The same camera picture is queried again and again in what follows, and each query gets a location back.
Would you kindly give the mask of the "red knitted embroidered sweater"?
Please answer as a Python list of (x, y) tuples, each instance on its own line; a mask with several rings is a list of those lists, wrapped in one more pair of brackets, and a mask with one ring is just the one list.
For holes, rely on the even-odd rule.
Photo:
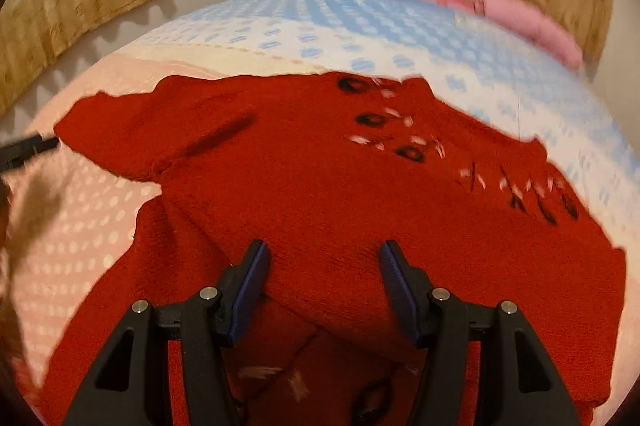
[(384, 292), (388, 240), (467, 302), (519, 305), (582, 424), (608, 400), (624, 252), (538, 140), (450, 108), (423, 79), (170, 76), (147, 94), (83, 98), (54, 130), (160, 195), (55, 350), (40, 400), (51, 425), (133, 302), (185, 300), (253, 240), (271, 254), (265, 296), (227, 357), (250, 424), (345, 425), (382, 377), (396, 392), (386, 423), (405, 423), (421, 357)]

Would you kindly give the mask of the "pink pillow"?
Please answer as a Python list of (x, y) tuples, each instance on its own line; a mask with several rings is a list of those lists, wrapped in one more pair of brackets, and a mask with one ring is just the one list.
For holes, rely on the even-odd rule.
[(567, 68), (578, 71), (582, 67), (582, 48), (575, 38), (546, 16), (540, 9), (524, 0), (427, 0), (447, 8), (454, 8), (484, 16), (511, 32), (524, 37), (541, 50), (548, 52)]

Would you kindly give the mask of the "polka dot bed sheet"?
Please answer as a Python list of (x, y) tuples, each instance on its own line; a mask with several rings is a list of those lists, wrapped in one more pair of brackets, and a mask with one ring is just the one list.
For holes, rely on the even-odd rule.
[[(539, 138), (610, 239), (627, 254), (627, 294), (608, 424), (639, 374), (639, 159), (577, 76), (477, 16), (422, 0), (228, 0), (170, 21), (99, 60), (29, 124), (49, 132), (81, 97), (149, 91), (163, 77), (214, 79), (335, 70), (421, 76), (459, 110), (521, 139)], [(70, 318), (134, 236), (151, 183), (102, 172), (68, 149), (11, 178), (17, 266), (12, 293), (36, 383)]]

